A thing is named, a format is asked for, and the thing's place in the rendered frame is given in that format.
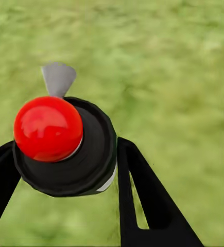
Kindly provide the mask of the insectifuge atomizer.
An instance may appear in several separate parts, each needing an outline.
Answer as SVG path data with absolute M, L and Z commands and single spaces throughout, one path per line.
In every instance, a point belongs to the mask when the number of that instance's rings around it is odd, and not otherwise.
M 13 158 L 21 177 L 51 197 L 104 192 L 117 170 L 117 137 L 111 119 L 96 104 L 66 93 L 76 70 L 59 62 L 41 68 L 49 96 L 18 111 Z

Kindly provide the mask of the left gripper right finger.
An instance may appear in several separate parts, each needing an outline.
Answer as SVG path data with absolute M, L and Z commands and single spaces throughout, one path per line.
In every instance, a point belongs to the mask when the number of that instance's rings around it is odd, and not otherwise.
M 204 247 L 137 146 L 117 138 L 121 247 Z M 137 226 L 130 175 L 149 230 Z

